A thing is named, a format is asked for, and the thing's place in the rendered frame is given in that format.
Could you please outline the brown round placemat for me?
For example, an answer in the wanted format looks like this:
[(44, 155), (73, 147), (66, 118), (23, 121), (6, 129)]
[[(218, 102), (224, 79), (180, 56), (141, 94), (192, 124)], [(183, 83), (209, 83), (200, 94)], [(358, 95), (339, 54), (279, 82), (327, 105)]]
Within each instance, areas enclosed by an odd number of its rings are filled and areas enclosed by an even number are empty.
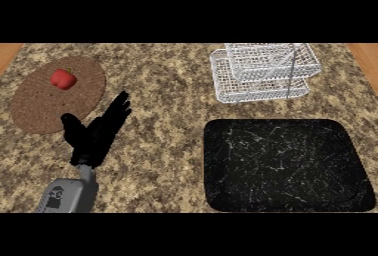
[[(76, 77), (68, 90), (50, 84), (57, 69), (69, 69)], [(96, 108), (104, 88), (104, 71), (93, 58), (72, 56), (45, 63), (25, 77), (14, 91), (10, 103), (14, 126), (32, 134), (60, 132), (60, 116), (70, 113), (82, 120)]]

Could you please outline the black marbled square tray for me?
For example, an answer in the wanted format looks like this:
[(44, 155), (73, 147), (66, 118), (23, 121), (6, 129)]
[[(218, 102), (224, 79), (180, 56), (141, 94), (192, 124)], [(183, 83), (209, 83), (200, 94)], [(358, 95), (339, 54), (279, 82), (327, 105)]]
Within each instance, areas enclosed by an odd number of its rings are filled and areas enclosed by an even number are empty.
[(203, 189), (223, 212), (363, 212), (376, 199), (351, 138), (330, 119), (215, 119)]

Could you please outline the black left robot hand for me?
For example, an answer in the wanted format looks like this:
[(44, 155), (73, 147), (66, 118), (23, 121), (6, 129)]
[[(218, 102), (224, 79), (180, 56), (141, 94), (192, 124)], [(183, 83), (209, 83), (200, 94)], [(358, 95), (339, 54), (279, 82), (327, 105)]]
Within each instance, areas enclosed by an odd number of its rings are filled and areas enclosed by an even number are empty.
[(107, 155), (115, 135), (131, 114), (128, 93), (122, 91), (112, 100), (101, 116), (84, 125), (73, 114), (60, 116), (63, 139), (72, 147), (69, 163), (96, 168)]

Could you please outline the red bell pepper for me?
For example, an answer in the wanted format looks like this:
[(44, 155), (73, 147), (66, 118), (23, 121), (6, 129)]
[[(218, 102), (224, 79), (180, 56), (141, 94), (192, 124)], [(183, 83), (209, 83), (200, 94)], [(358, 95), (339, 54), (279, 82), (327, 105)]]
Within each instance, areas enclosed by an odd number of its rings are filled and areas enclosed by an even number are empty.
[(76, 77), (63, 69), (57, 69), (50, 76), (50, 84), (60, 90), (68, 90), (76, 83)]

